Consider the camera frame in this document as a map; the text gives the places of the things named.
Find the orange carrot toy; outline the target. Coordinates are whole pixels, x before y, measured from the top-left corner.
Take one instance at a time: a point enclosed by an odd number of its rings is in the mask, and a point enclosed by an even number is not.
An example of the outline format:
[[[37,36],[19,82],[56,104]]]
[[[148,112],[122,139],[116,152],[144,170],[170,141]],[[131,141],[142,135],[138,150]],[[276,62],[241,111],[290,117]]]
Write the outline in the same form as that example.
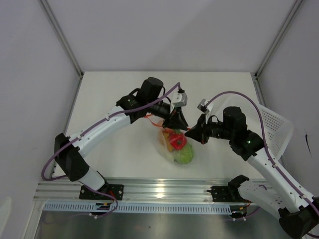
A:
[[[170,128],[163,128],[162,131],[164,133],[168,133],[168,134],[181,134],[182,131],[179,129],[170,129]]]

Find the red bell pepper toy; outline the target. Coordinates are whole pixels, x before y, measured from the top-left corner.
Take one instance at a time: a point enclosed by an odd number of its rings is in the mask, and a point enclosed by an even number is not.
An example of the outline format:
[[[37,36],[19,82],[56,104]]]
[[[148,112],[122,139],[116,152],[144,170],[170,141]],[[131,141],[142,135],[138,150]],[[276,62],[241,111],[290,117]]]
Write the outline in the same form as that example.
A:
[[[187,139],[184,136],[184,134],[171,134],[169,136],[169,141],[173,147],[174,150],[181,150],[183,149],[187,144]]]

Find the clear orange zip top bag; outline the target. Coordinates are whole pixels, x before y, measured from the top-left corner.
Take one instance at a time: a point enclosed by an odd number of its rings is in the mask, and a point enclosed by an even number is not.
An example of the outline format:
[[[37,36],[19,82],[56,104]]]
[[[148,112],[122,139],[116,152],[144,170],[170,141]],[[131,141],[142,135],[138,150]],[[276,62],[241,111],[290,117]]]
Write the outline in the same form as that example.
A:
[[[144,117],[152,124],[150,137],[161,160],[179,167],[191,167],[197,162],[195,148],[184,131],[163,126],[164,119],[147,113]]]

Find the green cabbage toy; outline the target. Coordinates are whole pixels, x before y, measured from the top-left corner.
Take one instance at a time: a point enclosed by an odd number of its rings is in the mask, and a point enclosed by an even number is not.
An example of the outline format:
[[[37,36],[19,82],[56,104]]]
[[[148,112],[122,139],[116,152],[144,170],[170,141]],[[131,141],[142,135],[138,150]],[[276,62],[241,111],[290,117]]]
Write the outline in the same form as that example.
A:
[[[186,144],[181,150],[173,152],[174,160],[179,164],[189,164],[194,158],[194,149],[191,144]]]

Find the yellow ginger root toy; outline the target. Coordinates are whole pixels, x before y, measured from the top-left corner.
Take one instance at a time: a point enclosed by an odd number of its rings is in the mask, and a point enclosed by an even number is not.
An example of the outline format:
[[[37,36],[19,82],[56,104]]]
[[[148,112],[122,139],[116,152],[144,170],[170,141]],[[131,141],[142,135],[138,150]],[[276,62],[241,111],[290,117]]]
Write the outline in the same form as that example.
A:
[[[169,141],[169,134],[166,133],[166,132],[163,132],[162,134],[163,134],[163,137],[164,137],[164,143],[166,145],[167,150],[169,152],[173,152],[173,147],[172,147],[172,145],[171,145],[171,143]]]

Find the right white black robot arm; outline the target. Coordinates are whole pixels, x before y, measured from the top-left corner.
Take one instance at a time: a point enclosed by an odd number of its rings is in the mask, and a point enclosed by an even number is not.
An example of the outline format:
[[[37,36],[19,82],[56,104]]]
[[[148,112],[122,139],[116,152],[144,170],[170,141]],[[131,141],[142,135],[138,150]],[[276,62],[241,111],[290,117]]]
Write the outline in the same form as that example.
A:
[[[186,137],[206,144],[213,137],[229,141],[233,152],[253,166],[270,184],[272,191],[261,185],[253,186],[244,176],[232,180],[228,197],[233,201],[241,198],[252,201],[279,220],[282,229],[293,239],[301,239],[319,224],[319,199],[301,186],[274,159],[265,141],[248,129],[246,117],[239,107],[227,107],[223,121],[212,121],[205,106],[198,107],[203,113],[197,124],[186,132]]]

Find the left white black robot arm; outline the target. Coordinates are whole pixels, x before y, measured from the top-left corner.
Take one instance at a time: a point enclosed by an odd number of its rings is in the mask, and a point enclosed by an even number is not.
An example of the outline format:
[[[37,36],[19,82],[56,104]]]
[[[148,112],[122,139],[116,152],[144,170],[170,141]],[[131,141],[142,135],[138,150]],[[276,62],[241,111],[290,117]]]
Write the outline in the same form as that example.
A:
[[[70,181],[78,181],[97,199],[108,194],[107,180],[85,161],[85,158],[101,141],[116,131],[152,114],[163,120],[163,127],[187,130],[182,113],[187,104],[187,94],[177,83],[166,91],[163,82],[149,77],[140,88],[121,97],[106,115],[86,129],[55,138],[54,160]]]

